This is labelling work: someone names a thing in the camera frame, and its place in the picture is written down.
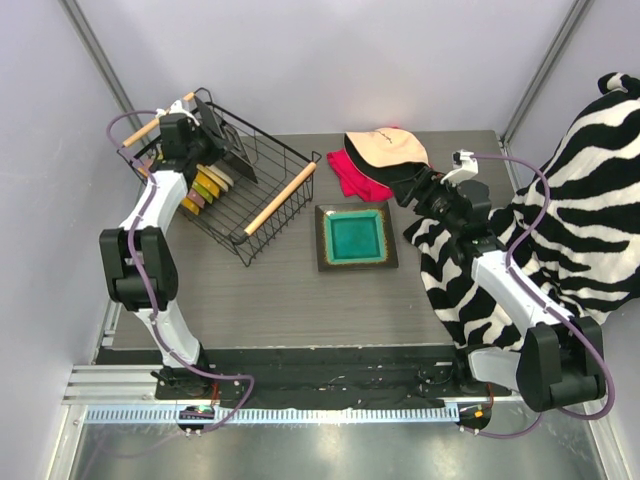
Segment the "cream flower square plate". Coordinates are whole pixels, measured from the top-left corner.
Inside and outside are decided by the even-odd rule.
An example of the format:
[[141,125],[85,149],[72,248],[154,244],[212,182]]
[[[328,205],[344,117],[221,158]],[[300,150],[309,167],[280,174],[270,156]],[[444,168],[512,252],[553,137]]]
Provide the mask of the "cream flower square plate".
[[213,143],[217,159],[224,160],[237,173],[258,184],[257,176],[236,128],[222,119],[200,98],[195,97],[194,102],[200,114],[201,127]]

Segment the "teal glazed square plate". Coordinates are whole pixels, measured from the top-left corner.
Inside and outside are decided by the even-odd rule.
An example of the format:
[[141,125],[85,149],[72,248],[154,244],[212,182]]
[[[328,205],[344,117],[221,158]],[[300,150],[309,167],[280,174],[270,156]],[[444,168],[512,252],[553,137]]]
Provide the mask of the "teal glazed square plate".
[[387,202],[317,205],[314,214],[319,272],[399,266]]

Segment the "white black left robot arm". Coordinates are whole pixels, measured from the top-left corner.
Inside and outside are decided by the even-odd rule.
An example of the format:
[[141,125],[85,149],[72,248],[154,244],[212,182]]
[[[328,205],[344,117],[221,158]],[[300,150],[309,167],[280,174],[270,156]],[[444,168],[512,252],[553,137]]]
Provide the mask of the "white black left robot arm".
[[152,374],[158,396],[200,399],[218,378],[178,306],[178,271],[166,233],[198,165],[215,163],[227,142],[210,103],[194,93],[151,115],[115,144],[145,186],[127,218],[101,232],[101,259],[111,300],[143,322],[161,353],[162,366]]

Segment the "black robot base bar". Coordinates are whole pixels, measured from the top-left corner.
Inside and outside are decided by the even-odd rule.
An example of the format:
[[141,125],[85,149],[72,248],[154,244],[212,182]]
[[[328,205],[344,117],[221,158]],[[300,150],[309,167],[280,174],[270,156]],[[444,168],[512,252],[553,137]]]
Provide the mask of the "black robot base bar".
[[321,348],[209,349],[215,374],[231,381],[202,380],[187,370],[165,370],[157,350],[99,351],[99,365],[149,365],[159,400],[220,401],[235,406],[255,379],[246,408],[344,410],[439,408],[445,399],[510,396],[498,385],[479,383],[462,370],[450,345]]

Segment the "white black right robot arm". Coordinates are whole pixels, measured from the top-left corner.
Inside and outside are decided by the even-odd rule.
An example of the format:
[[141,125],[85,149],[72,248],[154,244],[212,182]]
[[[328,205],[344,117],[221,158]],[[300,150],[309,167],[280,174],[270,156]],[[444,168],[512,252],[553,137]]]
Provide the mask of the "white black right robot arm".
[[443,175],[424,167],[393,182],[391,190],[400,206],[444,226],[454,262],[505,311],[523,339],[517,352],[473,350],[451,371],[455,389],[472,395],[487,382],[499,384],[519,393],[535,412],[603,400],[600,413],[606,415],[615,386],[599,325],[573,316],[521,272],[490,228],[488,187],[463,169]]

